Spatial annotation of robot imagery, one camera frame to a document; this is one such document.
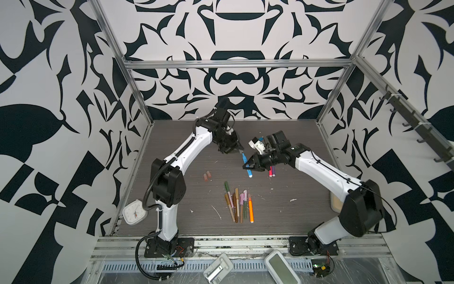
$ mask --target orange marker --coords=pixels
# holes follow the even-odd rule
[[[252,211],[252,199],[251,199],[251,195],[248,194],[247,197],[248,197],[248,199],[249,199],[249,220],[251,221],[251,223],[254,223],[254,212]]]

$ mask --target black mounting plate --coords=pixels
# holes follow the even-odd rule
[[[177,253],[175,257],[186,257],[188,253],[192,252],[194,250],[194,239],[193,238],[178,238],[177,239],[177,246],[180,246],[184,248],[183,251],[181,251],[180,248],[177,248]],[[163,251],[160,251],[160,249],[157,249],[157,244],[156,244],[156,239],[148,239],[147,240],[147,246],[145,247],[145,253],[143,256],[145,258],[156,258],[156,257],[162,257],[162,254],[164,254]]]
[[[307,237],[289,237],[288,242],[291,244],[289,248],[290,254],[293,256],[301,256],[302,254],[311,256],[312,254],[307,251],[306,239]],[[328,251],[330,255],[337,255],[337,250],[337,242],[334,242],[319,254],[326,255],[326,252]]]

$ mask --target clock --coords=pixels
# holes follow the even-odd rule
[[[142,201],[136,199],[123,208],[123,218],[128,225],[135,225],[147,217],[148,211],[142,208]]]

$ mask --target black and white patterned wall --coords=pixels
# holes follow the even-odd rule
[[[127,60],[349,58],[379,0],[101,0]],[[316,118],[341,68],[135,70],[154,119]]]
[[[364,55],[448,140],[454,141],[454,3],[396,0]],[[323,121],[344,171],[378,183],[384,234],[408,280],[454,281],[454,173],[355,69]]]
[[[85,0],[0,4],[2,283],[78,283],[147,127]]]

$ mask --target white plastic device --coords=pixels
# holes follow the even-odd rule
[[[301,284],[300,278],[279,250],[265,257],[265,266],[277,284]]]
[[[135,225],[147,217],[148,211],[142,208],[142,201],[135,200],[123,208],[123,218],[128,225]]]

